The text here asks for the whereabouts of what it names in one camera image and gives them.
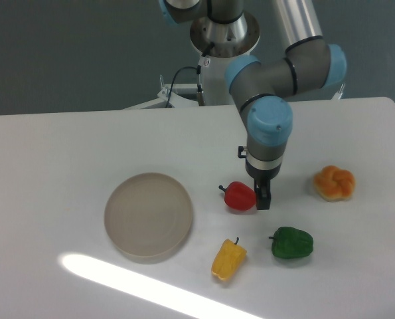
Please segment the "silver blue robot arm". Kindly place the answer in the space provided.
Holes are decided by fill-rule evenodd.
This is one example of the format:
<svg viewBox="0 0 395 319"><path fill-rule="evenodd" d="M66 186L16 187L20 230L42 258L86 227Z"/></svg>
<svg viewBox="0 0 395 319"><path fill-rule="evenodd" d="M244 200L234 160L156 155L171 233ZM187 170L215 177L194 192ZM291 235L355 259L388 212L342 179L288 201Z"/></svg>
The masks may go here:
<svg viewBox="0 0 395 319"><path fill-rule="evenodd" d="M325 42L311 1L274 1L284 57L271 64L252 55L260 28L243 1L161 1L159 6L168 23L191 24L190 39L200 53L197 102L235 104L247 131L238 156L254 181L256 207L269 209L270 183L293 127L287 98L342 82L343 50Z"/></svg>

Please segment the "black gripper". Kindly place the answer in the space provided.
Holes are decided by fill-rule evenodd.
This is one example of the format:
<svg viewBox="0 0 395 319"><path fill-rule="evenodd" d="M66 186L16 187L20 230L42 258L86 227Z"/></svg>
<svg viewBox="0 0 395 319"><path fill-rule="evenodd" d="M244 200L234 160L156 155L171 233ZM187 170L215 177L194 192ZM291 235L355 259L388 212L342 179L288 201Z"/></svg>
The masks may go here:
<svg viewBox="0 0 395 319"><path fill-rule="evenodd" d="M270 180L279 173L281 162L250 161L248 158L245 167L248 175L254 179L257 210L269 210L272 201Z"/></svg>

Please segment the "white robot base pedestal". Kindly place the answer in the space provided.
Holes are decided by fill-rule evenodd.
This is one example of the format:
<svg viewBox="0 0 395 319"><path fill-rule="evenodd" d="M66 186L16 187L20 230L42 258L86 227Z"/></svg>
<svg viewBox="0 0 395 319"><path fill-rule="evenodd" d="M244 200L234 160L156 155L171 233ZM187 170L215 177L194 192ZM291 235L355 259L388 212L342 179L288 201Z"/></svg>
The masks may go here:
<svg viewBox="0 0 395 319"><path fill-rule="evenodd" d="M156 108L190 108L195 106L230 105L234 101L229 93L230 81L238 72L238 59L241 63L257 62L257 58L249 54L242 54L233 58L216 58L201 56L196 67L200 70L195 84L181 84L175 79L166 84L160 78L161 89L157 98L135 106L130 110L144 110Z"/></svg>

